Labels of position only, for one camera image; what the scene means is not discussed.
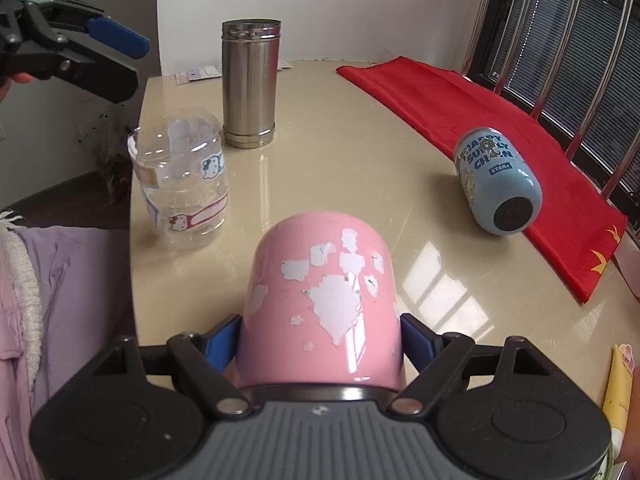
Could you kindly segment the purple garment left forearm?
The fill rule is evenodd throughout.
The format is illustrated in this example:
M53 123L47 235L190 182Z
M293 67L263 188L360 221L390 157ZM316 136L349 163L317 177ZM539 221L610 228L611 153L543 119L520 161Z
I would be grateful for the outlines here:
M129 235L28 228L1 214L1 475L39 479L37 411L108 342L132 335Z

